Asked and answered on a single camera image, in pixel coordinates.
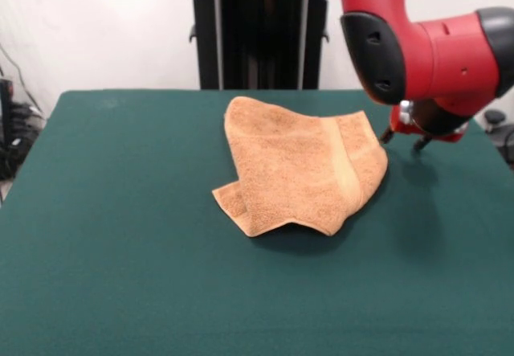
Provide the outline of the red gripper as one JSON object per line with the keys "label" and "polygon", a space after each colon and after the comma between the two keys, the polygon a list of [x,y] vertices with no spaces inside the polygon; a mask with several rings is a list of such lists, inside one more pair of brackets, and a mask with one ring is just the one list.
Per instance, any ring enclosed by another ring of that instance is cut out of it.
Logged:
{"label": "red gripper", "polygon": [[457,142],[467,130],[469,117],[461,117],[440,107],[434,100],[402,100],[390,114],[390,127],[379,137],[388,144],[395,133],[417,134],[421,137],[413,150],[423,150],[432,140]]}

